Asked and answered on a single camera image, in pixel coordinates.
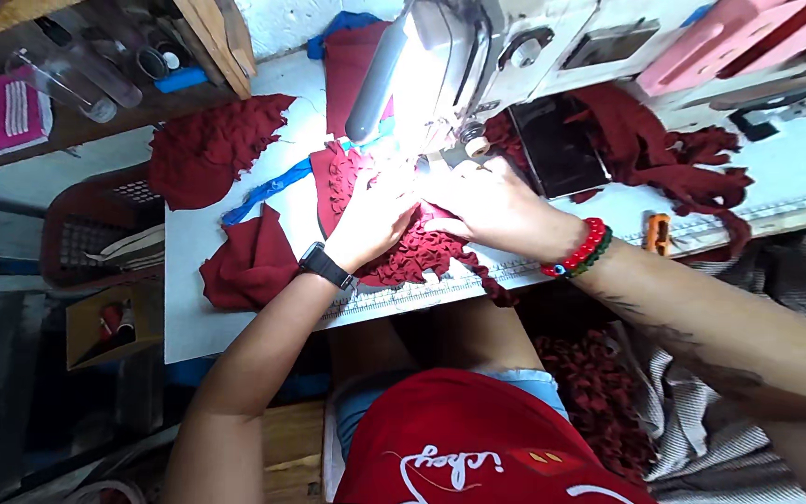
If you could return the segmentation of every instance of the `wristwatch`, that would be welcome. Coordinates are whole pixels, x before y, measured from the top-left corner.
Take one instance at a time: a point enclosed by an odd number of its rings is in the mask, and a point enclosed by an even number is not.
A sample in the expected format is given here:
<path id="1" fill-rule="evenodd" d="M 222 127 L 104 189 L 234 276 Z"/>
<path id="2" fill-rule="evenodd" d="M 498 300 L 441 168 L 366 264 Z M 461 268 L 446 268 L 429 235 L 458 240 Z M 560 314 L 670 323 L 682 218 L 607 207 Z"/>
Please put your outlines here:
<path id="1" fill-rule="evenodd" d="M 311 245 L 297 264 L 301 269 L 316 273 L 334 283 L 342 291 L 353 281 L 352 274 L 344 271 L 344 268 L 336 265 L 329 258 L 325 253 L 325 244 L 321 241 L 316 241 Z"/>

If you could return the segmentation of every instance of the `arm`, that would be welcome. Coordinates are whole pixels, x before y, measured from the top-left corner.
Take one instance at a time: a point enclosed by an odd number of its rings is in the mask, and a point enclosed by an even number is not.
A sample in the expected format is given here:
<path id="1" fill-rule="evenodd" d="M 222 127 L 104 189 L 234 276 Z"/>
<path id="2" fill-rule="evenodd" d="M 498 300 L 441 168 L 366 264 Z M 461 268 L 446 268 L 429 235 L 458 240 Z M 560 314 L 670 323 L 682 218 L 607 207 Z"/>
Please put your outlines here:
<path id="1" fill-rule="evenodd" d="M 463 219 L 431 227 L 550 263 L 582 242 L 584 224 L 537 198 L 504 160 L 485 168 L 457 167 L 431 184 L 442 191 L 424 189 Z M 805 316 L 618 239 L 574 283 L 750 413 L 806 418 Z"/>
<path id="2" fill-rule="evenodd" d="M 416 197 L 406 184 L 366 188 L 353 197 L 325 252 L 355 271 L 396 243 Z M 167 467 L 166 504 L 263 502 L 263 412 L 297 360 L 338 288 L 302 273 L 241 331 L 207 374 L 185 415 Z"/>

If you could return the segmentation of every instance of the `orange clip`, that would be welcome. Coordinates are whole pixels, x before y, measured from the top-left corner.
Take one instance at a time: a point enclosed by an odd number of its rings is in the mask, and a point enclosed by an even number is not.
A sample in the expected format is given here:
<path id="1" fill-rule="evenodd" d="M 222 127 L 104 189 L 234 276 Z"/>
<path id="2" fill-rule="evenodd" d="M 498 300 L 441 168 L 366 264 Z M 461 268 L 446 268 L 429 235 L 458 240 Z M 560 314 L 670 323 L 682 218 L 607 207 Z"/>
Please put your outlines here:
<path id="1" fill-rule="evenodd" d="M 663 258 L 671 254 L 671 216 L 666 213 L 656 213 L 648 218 L 648 234 L 646 235 L 646 250 L 655 252 Z"/>

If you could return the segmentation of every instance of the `tattoo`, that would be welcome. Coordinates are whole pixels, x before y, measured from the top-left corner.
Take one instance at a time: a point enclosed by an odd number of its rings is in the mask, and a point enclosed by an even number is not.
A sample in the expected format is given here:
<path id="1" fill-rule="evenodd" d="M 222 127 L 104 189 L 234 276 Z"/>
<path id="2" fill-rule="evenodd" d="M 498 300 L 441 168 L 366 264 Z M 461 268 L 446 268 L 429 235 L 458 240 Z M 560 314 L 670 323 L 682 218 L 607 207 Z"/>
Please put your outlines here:
<path id="1" fill-rule="evenodd" d="M 737 399 L 749 399 L 744 391 L 765 385 L 764 377 L 754 371 L 740 370 L 705 361 L 699 355 L 703 346 L 695 336 L 667 325 L 649 325 L 634 323 L 638 331 L 654 342 L 661 344 L 667 351 L 680 360 L 687 368 L 698 372 L 702 378 L 720 385 L 718 392 Z"/>
<path id="2" fill-rule="evenodd" d="M 610 307 L 620 309 L 627 313 L 632 313 L 633 315 L 646 315 L 645 313 L 639 311 L 638 304 L 625 301 L 623 296 L 599 296 L 599 299 L 603 304 L 607 304 Z"/>
<path id="3" fill-rule="evenodd" d="M 625 300 L 624 296 L 610 296 L 604 292 L 594 292 L 593 297 L 602 304 L 609 306 L 613 311 L 621 313 L 627 318 L 646 316 L 641 306 Z M 682 364 L 697 371 L 703 378 L 707 378 L 723 387 L 724 395 L 737 398 L 748 398 L 745 390 L 765 385 L 764 378 L 753 371 L 729 368 L 711 364 L 701 358 L 699 350 L 704 346 L 692 333 L 681 331 L 666 324 L 643 324 L 630 320 L 633 327 L 657 344 L 665 347 Z"/>

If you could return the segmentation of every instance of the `red beaded bracelet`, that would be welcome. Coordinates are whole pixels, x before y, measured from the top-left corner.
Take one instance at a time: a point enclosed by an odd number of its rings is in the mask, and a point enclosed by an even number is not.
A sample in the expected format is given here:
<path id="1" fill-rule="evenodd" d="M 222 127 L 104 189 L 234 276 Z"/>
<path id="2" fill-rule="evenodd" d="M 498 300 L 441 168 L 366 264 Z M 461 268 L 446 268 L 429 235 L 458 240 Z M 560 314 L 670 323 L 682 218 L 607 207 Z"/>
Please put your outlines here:
<path id="1" fill-rule="evenodd" d="M 596 251 L 599 243 L 602 242 L 603 238 L 608 233 L 608 227 L 602 222 L 602 219 L 598 217 L 589 217 L 588 219 L 584 219 L 583 222 L 587 223 L 589 226 L 589 233 L 583 245 L 579 246 L 570 257 L 558 264 L 541 265 L 540 271 L 543 272 L 543 274 L 558 278 L 568 272 L 572 272 Z"/>

